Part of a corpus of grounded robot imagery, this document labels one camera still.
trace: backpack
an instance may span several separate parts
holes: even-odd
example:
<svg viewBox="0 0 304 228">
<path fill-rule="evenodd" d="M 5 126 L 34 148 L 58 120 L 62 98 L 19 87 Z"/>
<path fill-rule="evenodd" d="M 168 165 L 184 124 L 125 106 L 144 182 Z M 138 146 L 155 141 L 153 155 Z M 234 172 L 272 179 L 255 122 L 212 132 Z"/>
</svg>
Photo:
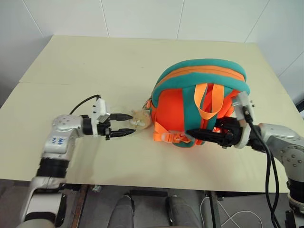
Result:
<svg viewBox="0 0 304 228">
<path fill-rule="evenodd" d="M 202 145 L 186 134 L 191 129 L 214 130 L 216 119 L 230 116 L 232 98 L 250 89 L 237 63 L 223 59 L 193 59 L 164 71 L 144 108 L 154 122 L 153 139 L 179 147 Z"/>
</svg>

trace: orange handle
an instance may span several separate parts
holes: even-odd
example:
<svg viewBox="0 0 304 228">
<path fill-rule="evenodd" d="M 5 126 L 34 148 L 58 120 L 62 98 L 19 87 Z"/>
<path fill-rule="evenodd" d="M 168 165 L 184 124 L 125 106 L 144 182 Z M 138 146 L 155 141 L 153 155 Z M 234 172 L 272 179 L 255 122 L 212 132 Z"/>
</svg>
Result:
<svg viewBox="0 0 304 228">
<path fill-rule="evenodd" d="M 213 85 L 212 96 L 211 96 L 212 113 L 208 113 L 200 109 L 200 103 L 201 100 L 203 99 L 206 89 L 207 89 L 207 83 L 197 84 L 195 86 L 194 102 L 196 107 L 198 108 L 200 116 L 205 120 L 209 120 L 212 117 L 214 117 L 221 110 L 223 106 L 224 86 L 217 84 Z"/>
</svg>

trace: gray pants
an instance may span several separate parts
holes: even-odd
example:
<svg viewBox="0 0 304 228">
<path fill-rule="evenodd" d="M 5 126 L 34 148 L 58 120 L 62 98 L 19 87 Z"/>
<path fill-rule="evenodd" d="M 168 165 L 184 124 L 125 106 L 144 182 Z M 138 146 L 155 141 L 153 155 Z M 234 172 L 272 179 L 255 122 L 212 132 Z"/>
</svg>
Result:
<svg viewBox="0 0 304 228">
<path fill-rule="evenodd" d="M 168 199 L 168 215 L 174 226 L 201 228 L 202 225 L 186 201 L 177 196 Z M 129 196 L 123 196 L 116 204 L 108 228 L 134 228 L 133 204 Z"/>
</svg>

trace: white cable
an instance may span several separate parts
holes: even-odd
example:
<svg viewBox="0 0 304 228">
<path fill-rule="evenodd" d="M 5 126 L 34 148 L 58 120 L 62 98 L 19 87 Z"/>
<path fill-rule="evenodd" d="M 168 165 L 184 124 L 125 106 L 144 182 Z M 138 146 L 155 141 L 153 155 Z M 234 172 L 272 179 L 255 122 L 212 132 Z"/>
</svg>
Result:
<svg viewBox="0 0 304 228">
<path fill-rule="evenodd" d="M 202 213 L 201 213 L 201 206 L 203 205 L 203 203 L 204 203 L 204 201 L 205 201 L 206 198 L 209 198 L 209 197 L 203 198 L 203 200 L 201 201 L 200 206 L 199 206 L 200 217 L 201 217 L 201 220 L 202 220 L 202 222 L 203 222 L 203 228 L 205 228 L 205 223 L 204 223 L 203 215 L 202 215 Z M 255 216 L 258 218 L 258 220 L 260 221 L 261 228 L 263 228 L 262 220 L 261 220 L 261 218 L 260 218 L 256 213 L 254 213 L 254 212 L 252 212 L 252 211 L 250 211 L 250 210 L 242 210 L 242 211 L 238 211 L 238 212 L 234 213 L 232 216 L 230 216 L 229 213 L 225 210 L 224 206 L 223 206 L 219 201 L 217 201 L 217 202 L 218 202 L 218 204 L 222 207 L 222 209 L 224 210 L 225 214 L 228 216 L 228 219 L 221 225 L 221 227 L 222 227 L 223 225 L 225 225 L 229 220 L 232 220 L 232 221 L 234 222 L 234 224 L 235 224 L 238 228 L 240 228 L 240 226 L 239 226 L 232 218 L 233 218 L 234 216 L 236 216 L 237 214 L 247 212 L 247 213 L 251 213 L 251 214 L 255 215 Z"/>
<path fill-rule="evenodd" d="M 224 206 L 217 200 L 218 204 L 222 207 L 222 209 L 224 210 L 224 212 L 226 213 L 226 215 L 228 216 L 229 219 L 231 219 L 231 221 L 233 221 L 233 223 L 238 227 L 238 228 L 241 228 L 239 227 L 239 225 L 235 222 L 235 220 L 233 220 L 229 213 L 225 210 Z"/>
<path fill-rule="evenodd" d="M 232 220 L 232 218 L 233 218 L 234 216 L 236 216 L 237 214 L 245 213 L 245 212 L 254 214 L 254 215 L 258 218 L 258 220 L 260 221 L 261 228 L 263 228 L 263 223 L 262 223 L 261 218 L 260 218 L 256 213 L 254 213 L 254 212 L 252 212 L 252 211 L 250 211 L 250 210 L 242 210 L 242 211 L 238 211 L 238 212 L 234 213 L 231 217 L 229 217 L 229 218 L 228 218 L 222 225 L 220 225 L 220 226 L 222 227 L 223 225 L 225 225 L 229 220 Z"/>
<path fill-rule="evenodd" d="M 203 205 L 203 202 L 204 202 L 205 199 L 207 199 L 207 198 L 209 198 L 209 197 L 203 198 L 203 200 L 202 200 L 201 203 L 200 203 L 200 207 L 199 207 L 200 217 L 201 217 L 201 220 L 202 220 L 202 222 L 203 222 L 203 228 L 205 228 L 205 223 L 204 223 L 204 219 L 203 219 L 203 214 L 201 213 L 201 206 Z"/>
</svg>

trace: plush toy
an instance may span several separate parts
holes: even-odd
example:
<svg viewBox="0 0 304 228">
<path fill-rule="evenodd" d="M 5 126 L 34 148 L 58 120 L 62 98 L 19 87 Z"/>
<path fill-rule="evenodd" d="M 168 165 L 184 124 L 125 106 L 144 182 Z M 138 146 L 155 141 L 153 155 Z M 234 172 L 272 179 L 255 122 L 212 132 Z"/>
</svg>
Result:
<svg viewBox="0 0 304 228">
<path fill-rule="evenodd" d="M 133 119 L 130 120 L 131 126 L 136 130 L 142 130 L 149 127 L 152 123 L 149 110 L 132 110 Z"/>
</svg>

